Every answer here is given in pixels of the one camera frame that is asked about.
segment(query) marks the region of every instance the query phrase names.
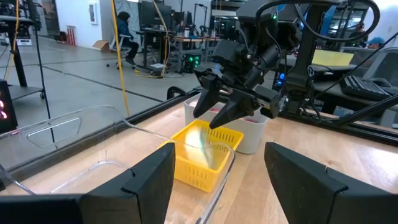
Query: red light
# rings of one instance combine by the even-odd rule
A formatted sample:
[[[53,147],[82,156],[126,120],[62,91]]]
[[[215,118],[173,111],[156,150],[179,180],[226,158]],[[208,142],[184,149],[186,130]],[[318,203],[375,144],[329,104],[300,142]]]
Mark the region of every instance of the red light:
[[[2,118],[3,118],[3,119],[7,119],[7,114],[6,114],[5,112],[2,111],[2,112],[1,112],[1,115],[2,115]]]

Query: clear plastic bin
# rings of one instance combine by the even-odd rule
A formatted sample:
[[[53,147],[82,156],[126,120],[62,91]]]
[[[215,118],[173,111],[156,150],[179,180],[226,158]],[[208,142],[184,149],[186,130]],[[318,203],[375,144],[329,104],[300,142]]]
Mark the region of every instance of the clear plastic bin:
[[[165,141],[185,144],[127,123],[112,106],[88,108],[0,135],[0,197],[87,193]],[[213,142],[196,149],[211,154],[217,144],[228,147]],[[174,180],[166,223],[207,220],[234,162],[234,151],[228,148],[231,153],[211,193]]]

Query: computer tower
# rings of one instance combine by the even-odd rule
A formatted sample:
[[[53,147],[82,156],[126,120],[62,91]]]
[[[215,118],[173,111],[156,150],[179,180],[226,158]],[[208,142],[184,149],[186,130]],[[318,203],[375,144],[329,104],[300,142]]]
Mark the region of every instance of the computer tower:
[[[17,117],[7,81],[0,80],[0,134],[15,130],[17,126]]]

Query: cardboard box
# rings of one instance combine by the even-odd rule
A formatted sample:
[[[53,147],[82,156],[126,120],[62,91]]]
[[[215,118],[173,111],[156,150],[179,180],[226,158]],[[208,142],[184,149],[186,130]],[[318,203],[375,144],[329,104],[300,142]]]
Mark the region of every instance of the cardboard box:
[[[111,50],[109,49],[109,41],[108,40],[97,40],[93,45],[94,48],[100,49],[101,52],[109,53]]]

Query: yellow basket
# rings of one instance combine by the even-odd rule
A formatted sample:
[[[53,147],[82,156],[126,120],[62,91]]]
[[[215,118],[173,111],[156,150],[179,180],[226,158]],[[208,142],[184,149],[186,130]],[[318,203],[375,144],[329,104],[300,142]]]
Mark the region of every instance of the yellow basket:
[[[212,152],[206,152],[206,155],[202,152],[196,153],[197,148],[195,148],[196,152],[192,154],[192,152],[189,152],[190,146],[179,143],[184,142],[195,146],[190,144],[190,142],[186,142],[186,138],[189,138],[188,135],[195,130],[200,130],[201,139],[211,148]],[[243,139],[243,133],[224,127],[211,130],[208,122],[195,120],[175,134],[172,139],[177,141],[175,144],[176,160],[174,177],[205,192],[211,192],[231,153],[230,149],[226,146],[219,144],[211,146],[211,144],[222,142],[235,151]],[[206,156],[211,157],[211,164],[198,162],[198,159]]]

